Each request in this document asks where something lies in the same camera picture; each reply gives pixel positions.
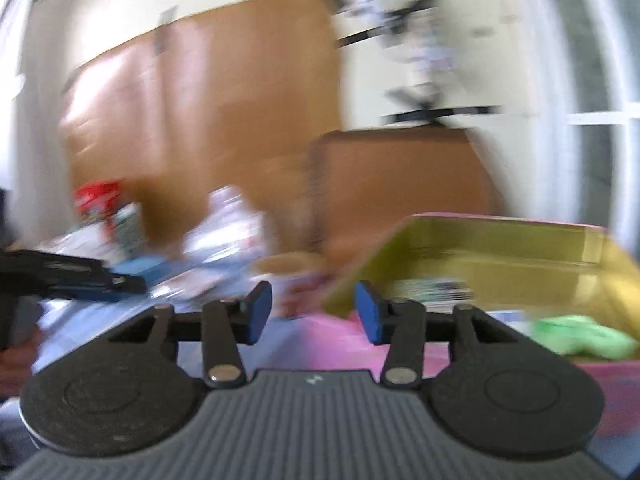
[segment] cup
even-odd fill
[[[300,290],[314,290],[324,279],[324,258],[313,253],[284,253],[254,262],[250,268],[251,282],[271,283],[270,317],[292,316],[285,301]]]

